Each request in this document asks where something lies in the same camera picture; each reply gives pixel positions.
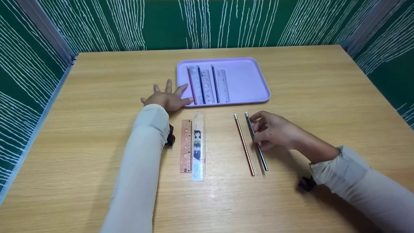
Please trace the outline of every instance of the stencil ruler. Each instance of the stencil ruler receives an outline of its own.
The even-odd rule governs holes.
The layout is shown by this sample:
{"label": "stencil ruler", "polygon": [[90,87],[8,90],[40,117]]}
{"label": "stencil ruler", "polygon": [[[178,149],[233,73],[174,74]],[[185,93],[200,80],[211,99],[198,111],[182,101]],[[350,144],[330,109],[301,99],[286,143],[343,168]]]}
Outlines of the stencil ruler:
{"label": "stencil ruler", "polygon": [[193,157],[191,155],[191,128],[192,120],[183,120],[181,123],[181,156],[180,156],[180,172],[190,173]]}
{"label": "stencil ruler", "polygon": [[203,181],[205,178],[205,114],[204,112],[194,113],[193,120],[193,181]]}
{"label": "stencil ruler", "polygon": [[214,98],[214,87],[212,86],[210,70],[200,68],[200,74],[198,73],[198,66],[189,66],[191,80],[193,81],[194,94],[197,99],[197,104],[203,104],[203,94],[206,104],[214,104],[216,100]]}
{"label": "stencil ruler", "polygon": [[226,71],[225,70],[217,70],[216,75],[217,80],[217,89],[219,90],[219,96],[221,102],[229,103],[230,97],[229,97],[229,89],[227,87],[227,77],[226,77]]}

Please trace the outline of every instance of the red pencil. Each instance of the red pencil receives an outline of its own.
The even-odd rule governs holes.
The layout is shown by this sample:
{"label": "red pencil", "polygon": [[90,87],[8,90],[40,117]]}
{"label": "red pencil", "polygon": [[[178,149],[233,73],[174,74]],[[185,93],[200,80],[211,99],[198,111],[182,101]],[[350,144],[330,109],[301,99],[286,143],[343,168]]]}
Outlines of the red pencil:
{"label": "red pencil", "polygon": [[190,79],[191,93],[193,94],[194,104],[197,105],[197,100],[195,100],[193,80],[191,79],[191,72],[190,72],[189,66],[187,66],[187,72],[188,72],[188,78]]}

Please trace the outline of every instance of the blue pencil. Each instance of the blue pencil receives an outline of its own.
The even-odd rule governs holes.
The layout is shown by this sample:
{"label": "blue pencil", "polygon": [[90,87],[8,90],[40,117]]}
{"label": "blue pencil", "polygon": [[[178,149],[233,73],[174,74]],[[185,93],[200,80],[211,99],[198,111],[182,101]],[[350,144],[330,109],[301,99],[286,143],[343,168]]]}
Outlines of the blue pencil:
{"label": "blue pencil", "polygon": [[211,65],[211,69],[213,70],[213,80],[214,80],[214,87],[216,89],[216,97],[217,97],[217,103],[220,103],[220,98],[219,98],[219,89],[217,88],[217,81],[216,81],[216,71],[214,70],[214,66]]}
{"label": "blue pencil", "polygon": [[198,66],[197,68],[198,68],[198,76],[200,77],[200,87],[201,87],[201,93],[202,93],[202,97],[203,97],[203,104],[206,104],[206,99],[204,97],[203,78],[201,77],[200,66]]}

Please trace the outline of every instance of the person's left hand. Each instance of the person's left hand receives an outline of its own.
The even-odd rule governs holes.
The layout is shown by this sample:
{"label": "person's left hand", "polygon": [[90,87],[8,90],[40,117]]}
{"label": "person's left hand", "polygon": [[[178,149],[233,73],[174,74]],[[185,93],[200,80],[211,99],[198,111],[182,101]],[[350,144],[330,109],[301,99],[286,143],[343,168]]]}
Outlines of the person's left hand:
{"label": "person's left hand", "polygon": [[144,106],[149,104],[159,104],[167,112],[177,111],[181,107],[191,104],[194,100],[193,98],[181,99],[181,95],[187,86],[188,84],[184,84],[172,93],[172,82],[171,79],[168,79],[165,92],[161,92],[158,85],[154,84],[154,94],[152,94],[148,99],[141,98],[141,102],[144,103]]}

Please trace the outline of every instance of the light gray sleeve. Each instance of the light gray sleeve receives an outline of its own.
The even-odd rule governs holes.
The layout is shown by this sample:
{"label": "light gray sleeve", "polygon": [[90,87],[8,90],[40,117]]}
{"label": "light gray sleeve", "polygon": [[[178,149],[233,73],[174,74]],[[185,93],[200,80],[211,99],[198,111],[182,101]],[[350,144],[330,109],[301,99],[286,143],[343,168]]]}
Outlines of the light gray sleeve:
{"label": "light gray sleeve", "polygon": [[150,104],[138,114],[127,142],[101,233],[152,232],[161,152],[169,134],[168,114]]}
{"label": "light gray sleeve", "polygon": [[339,147],[333,160],[311,164],[317,184],[324,184],[385,232],[414,232],[414,194],[372,169],[357,153]]}

